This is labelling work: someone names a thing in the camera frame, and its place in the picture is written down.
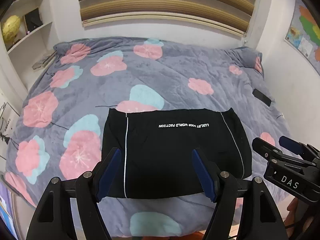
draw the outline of map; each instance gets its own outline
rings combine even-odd
[[[301,0],[296,0],[286,40],[308,59],[320,75],[320,29]]]

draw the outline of bed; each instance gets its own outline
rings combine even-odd
[[[240,118],[249,143],[280,147],[290,136],[264,81],[262,54],[248,47],[209,49],[157,39],[110,37],[59,43],[57,58],[23,104],[6,163],[6,181],[36,206],[50,179],[78,177],[101,159],[110,108],[227,111]],[[272,100],[267,106],[252,94]],[[252,152],[252,176],[266,161]],[[266,182],[276,202],[287,194]],[[75,200],[72,211],[81,229]],[[203,193],[168,199],[106,197],[99,203],[111,236],[181,236],[205,230],[215,204]],[[241,199],[234,220],[239,222]]]

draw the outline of black shorts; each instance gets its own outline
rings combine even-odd
[[[122,163],[108,196],[156,199],[203,192],[191,162],[200,147],[208,160],[236,178],[251,175],[251,149],[233,109],[122,113],[110,109],[102,159],[112,147]]]

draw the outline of white wall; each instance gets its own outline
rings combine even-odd
[[[4,96],[4,93],[2,92],[1,88],[0,88],[0,107],[2,106],[2,104],[4,102],[7,101],[7,98]]]
[[[238,36],[197,24],[165,20],[117,21],[84,29],[78,0],[52,0],[54,22],[61,41],[81,38],[127,36],[158,38],[211,48],[241,46]]]
[[[2,65],[0,64],[0,89],[2,93],[6,96],[10,104],[15,108],[15,110],[20,113],[22,108],[22,99],[19,97],[18,93],[9,82]]]
[[[272,0],[256,0],[244,44],[256,48],[266,25]]]
[[[263,53],[265,81],[284,113],[292,138],[320,148],[320,76],[284,38],[295,0],[272,0],[257,50]]]

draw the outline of yellow globe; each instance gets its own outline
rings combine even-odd
[[[10,16],[2,26],[2,36],[5,43],[12,42],[19,32],[21,24],[20,17],[16,15]]]

